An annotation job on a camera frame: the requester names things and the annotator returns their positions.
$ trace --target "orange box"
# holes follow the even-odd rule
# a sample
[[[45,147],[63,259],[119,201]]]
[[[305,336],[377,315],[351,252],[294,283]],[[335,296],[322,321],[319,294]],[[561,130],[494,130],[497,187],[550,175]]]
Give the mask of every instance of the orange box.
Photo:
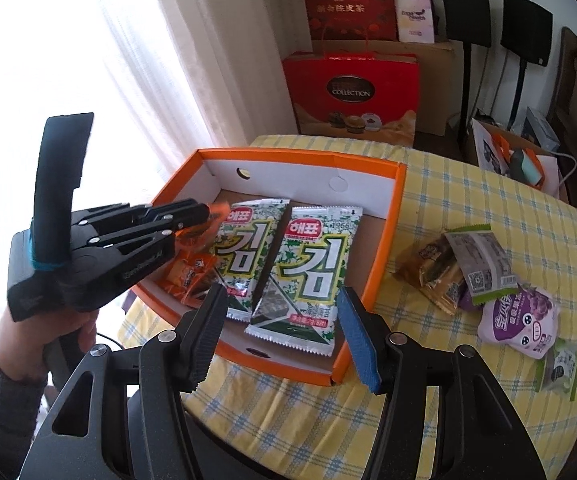
[[[372,310],[391,251],[405,179],[406,165],[376,158],[309,150],[216,148],[193,153],[153,204],[184,198],[212,203],[275,197],[300,204],[360,206],[364,215],[351,247],[345,284],[353,286],[366,309]],[[156,285],[164,268],[133,290],[159,316],[176,325],[189,308]],[[245,328],[245,323],[227,319],[216,353],[303,383],[331,386],[344,379],[351,354],[339,326],[331,357],[250,336]]]

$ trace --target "red gift box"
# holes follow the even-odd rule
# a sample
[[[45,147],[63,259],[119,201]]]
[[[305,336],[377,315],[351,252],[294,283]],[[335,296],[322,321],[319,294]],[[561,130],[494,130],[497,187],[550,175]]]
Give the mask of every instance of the red gift box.
[[[396,39],[395,0],[305,0],[313,40]]]
[[[420,93],[415,56],[293,54],[283,66],[303,135],[413,145]]]

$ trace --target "yellow plaid tablecloth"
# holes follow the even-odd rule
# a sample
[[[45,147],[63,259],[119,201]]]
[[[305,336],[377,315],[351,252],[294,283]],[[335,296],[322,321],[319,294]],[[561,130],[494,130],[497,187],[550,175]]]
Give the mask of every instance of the yellow plaid tablecloth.
[[[446,228],[490,223],[522,279],[549,291],[561,306],[560,336],[577,343],[577,210],[527,186],[473,166],[398,146],[305,136],[259,137],[254,146],[354,153],[408,165],[389,270],[408,248]],[[385,273],[376,312],[421,345],[453,351],[475,346],[504,388],[550,479],[577,437],[577,398],[534,393],[536,362],[477,338],[480,315],[449,317],[411,286]],[[169,326],[137,300],[120,330],[128,346]],[[206,381],[185,405],[217,436],[257,462],[293,479],[358,479],[383,405],[351,367],[331,388],[294,383],[214,357]],[[428,478],[437,432],[438,395],[429,388],[419,478]]]

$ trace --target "human hand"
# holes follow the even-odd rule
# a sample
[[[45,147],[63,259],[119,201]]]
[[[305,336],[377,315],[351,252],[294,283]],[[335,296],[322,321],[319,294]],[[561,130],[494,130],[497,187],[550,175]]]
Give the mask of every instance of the human hand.
[[[97,310],[83,313],[64,308],[15,323],[6,307],[0,320],[1,370],[13,381],[43,380],[48,373],[44,364],[44,346],[81,328],[80,348],[88,352],[97,336],[97,315]]]

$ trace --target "green snack package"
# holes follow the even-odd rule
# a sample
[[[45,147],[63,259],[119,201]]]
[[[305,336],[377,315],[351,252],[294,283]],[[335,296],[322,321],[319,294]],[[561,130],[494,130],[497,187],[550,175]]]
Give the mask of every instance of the green snack package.
[[[360,207],[294,207],[270,277],[245,332],[330,356],[335,296],[344,285]]]
[[[577,390],[577,345],[557,338],[537,362],[536,392],[558,392],[575,400]]]
[[[217,232],[213,251],[219,256],[216,270],[228,293],[230,319],[251,320],[252,295],[288,204],[287,198],[235,203]]]
[[[497,300],[519,290],[511,261],[490,224],[451,229],[444,236],[467,280],[473,304]]]

